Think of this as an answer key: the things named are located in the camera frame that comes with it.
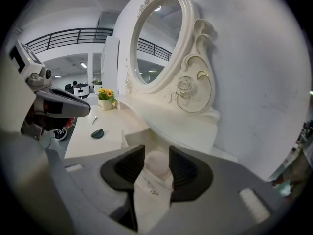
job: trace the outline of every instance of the wall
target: wall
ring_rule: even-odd
[[[104,88],[111,89],[118,93],[117,88],[117,59],[118,59],[119,39],[117,37],[107,37],[104,48],[104,61],[101,67],[101,81]]]
[[[164,66],[164,67],[168,63],[168,61],[166,61],[166,60],[164,60],[162,58],[153,56],[151,54],[145,53],[145,52],[140,51],[140,50],[137,51],[137,59],[142,59],[142,60],[145,60],[145,61],[149,61],[151,63],[155,63],[155,64],[158,64],[158,65],[161,65],[161,66]]]
[[[74,76],[66,76],[61,78],[54,78],[52,80],[52,85],[64,90],[65,85],[71,84],[73,86],[73,81],[79,83],[87,83],[87,74],[79,74]]]
[[[143,74],[141,74],[141,77],[142,77],[143,80],[146,81],[146,83],[148,83],[149,79],[150,79],[150,74],[148,72],[147,73],[143,73]]]
[[[114,29],[119,13],[102,12],[99,19],[99,28]]]
[[[144,1],[131,0],[115,25],[120,93],[125,93],[125,58]],[[214,146],[266,179],[290,152],[306,118],[311,74],[301,31],[281,0],[192,1],[216,30],[209,53],[214,108],[221,113]]]
[[[101,53],[105,44],[77,44],[77,45],[67,45],[61,46],[49,50],[45,50],[36,54],[38,59],[41,62],[45,62],[50,59],[64,57],[64,56],[71,56],[71,55],[78,55],[84,53]]]
[[[93,78],[98,79],[99,81],[101,81],[101,74],[93,74]]]
[[[310,122],[310,121],[313,121],[313,96],[311,96],[311,98],[310,98],[310,105],[309,105],[309,109],[308,109],[308,113],[307,113],[307,117],[306,117],[305,122]]]
[[[42,16],[26,25],[21,25],[23,30],[19,40],[28,43],[38,37],[60,30],[74,28],[95,28],[101,11],[97,8],[77,8],[63,10]]]
[[[139,37],[173,53],[177,42],[177,34],[174,34],[174,32],[166,26],[167,25],[164,25],[159,18],[149,17],[143,25]]]

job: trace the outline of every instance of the railing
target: railing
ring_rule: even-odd
[[[166,49],[163,49],[162,47],[155,45],[154,43],[151,43],[147,40],[144,40],[142,38],[139,38],[138,41],[138,50],[151,54],[153,56],[162,58],[166,61],[170,60],[170,57],[172,56],[172,54],[167,51]]]
[[[106,28],[78,28],[68,29],[54,32],[33,41],[28,42],[29,46],[35,54],[56,47],[82,44],[82,43],[105,43],[107,36],[112,36],[113,30]],[[139,38],[138,50],[151,54],[166,61],[170,60],[172,54],[147,40]]]
[[[26,45],[29,46],[35,54],[38,54],[48,49],[66,45],[105,43],[107,36],[112,36],[112,34],[112,29],[105,28],[68,29],[39,37]]]

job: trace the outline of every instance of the gold trim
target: gold trim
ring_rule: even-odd
[[[197,56],[197,55],[193,55],[193,56],[191,56],[191,57],[189,57],[189,58],[187,59],[187,65],[188,65],[188,66],[190,66],[189,60],[190,60],[191,58],[193,58],[193,57],[198,57],[198,58],[200,58],[200,59],[204,62],[204,64],[205,64],[205,66],[207,67],[207,69],[209,69],[209,67],[207,66],[207,64],[206,64],[206,62],[204,61],[204,59],[203,59],[202,57],[200,57],[200,56]]]
[[[206,73],[205,71],[199,71],[198,73],[197,73],[197,80],[199,80],[199,78],[200,77],[203,77],[203,76],[206,76],[209,80],[210,80],[210,77],[209,77],[209,75],[208,75],[208,73]]]

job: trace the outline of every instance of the flower pot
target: flower pot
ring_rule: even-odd
[[[113,105],[109,100],[98,100],[98,107],[103,111],[107,111],[112,109]]]
[[[98,89],[101,89],[101,88],[102,88],[102,85],[94,85],[94,94],[99,95]]]

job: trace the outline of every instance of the dark green object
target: dark green object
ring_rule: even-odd
[[[96,130],[95,132],[91,134],[91,136],[95,139],[99,139],[103,137],[103,135],[104,135],[104,131],[102,129]]]

